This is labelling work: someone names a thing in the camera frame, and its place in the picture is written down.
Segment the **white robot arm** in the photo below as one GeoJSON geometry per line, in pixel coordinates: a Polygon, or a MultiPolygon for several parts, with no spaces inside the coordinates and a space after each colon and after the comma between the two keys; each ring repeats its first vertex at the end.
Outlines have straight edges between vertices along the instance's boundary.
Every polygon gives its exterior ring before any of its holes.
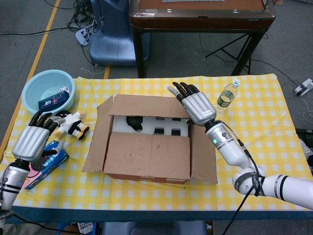
{"type": "Polygon", "coordinates": [[[238,143],[234,140],[225,123],[215,120],[216,110],[202,92],[183,82],[173,82],[173,85],[178,91],[173,87],[168,90],[182,103],[192,122],[206,128],[206,134],[228,165],[242,168],[233,177],[233,186],[239,193],[275,197],[313,210],[313,182],[285,175],[266,177],[244,144],[233,133],[238,143]]]}

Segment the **stuffed toy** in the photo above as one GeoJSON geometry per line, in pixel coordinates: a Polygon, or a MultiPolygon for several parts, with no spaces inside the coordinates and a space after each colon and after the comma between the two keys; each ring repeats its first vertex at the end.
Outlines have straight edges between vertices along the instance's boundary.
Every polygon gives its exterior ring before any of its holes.
{"type": "Polygon", "coordinates": [[[60,125],[54,136],[58,138],[66,132],[75,136],[78,140],[82,140],[85,137],[85,133],[89,130],[89,126],[84,125],[80,120],[83,114],[85,114],[83,111],[74,114],[71,114],[67,110],[58,112],[56,116],[64,118],[65,122],[60,125]]]}

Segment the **metal table leg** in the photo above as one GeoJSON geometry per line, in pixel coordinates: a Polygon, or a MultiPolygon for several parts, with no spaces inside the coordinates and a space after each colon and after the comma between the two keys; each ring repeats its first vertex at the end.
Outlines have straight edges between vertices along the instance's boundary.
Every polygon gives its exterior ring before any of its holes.
{"type": "Polygon", "coordinates": [[[136,64],[137,64],[137,73],[138,78],[145,78],[145,68],[143,62],[143,48],[142,48],[142,33],[136,32],[133,30],[133,38],[134,38],[134,49],[136,56],[136,64]]]}
{"type": "Polygon", "coordinates": [[[231,76],[237,76],[240,75],[242,70],[244,69],[246,63],[248,62],[249,58],[253,54],[254,50],[258,46],[260,40],[262,39],[265,32],[261,33],[252,33],[250,34],[251,38],[247,46],[245,47],[245,50],[241,54],[238,63],[236,67],[234,68],[233,72],[231,73],[231,76]]]}

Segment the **blue plastic basin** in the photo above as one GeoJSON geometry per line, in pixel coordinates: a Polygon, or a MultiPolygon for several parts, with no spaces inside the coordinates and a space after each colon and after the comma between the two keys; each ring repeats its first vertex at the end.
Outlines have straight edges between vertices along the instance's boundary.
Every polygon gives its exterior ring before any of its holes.
{"type": "Polygon", "coordinates": [[[49,113],[55,114],[60,110],[68,110],[74,102],[75,83],[72,76],[62,70],[46,70],[33,76],[22,91],[22,103],[34,114],[39,110],[38,101],[59,93],[59,89],[66,86],[70,91],[68,100],[49,113]]]}

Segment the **white foam insert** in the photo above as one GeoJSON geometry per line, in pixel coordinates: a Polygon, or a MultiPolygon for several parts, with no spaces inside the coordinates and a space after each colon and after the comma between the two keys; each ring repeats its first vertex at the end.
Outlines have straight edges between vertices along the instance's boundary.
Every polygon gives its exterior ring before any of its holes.
{"type": "Polygon", "coordinates": [[[159,120],[156,117],[143,117],[141,123],[142,130],[137,132],[127,124],[126,116],[114,116],[112,131],[153,135],[156,128],[162,128],[166,136],[171,136],[172,129],[174,129],[180,130],[180,136],[188,137],[188,125],[186,121],[187,119],[185,118],[181,118],[181,121],[173,121],[170,117],[166,117],[165,120],[159,120]]]}

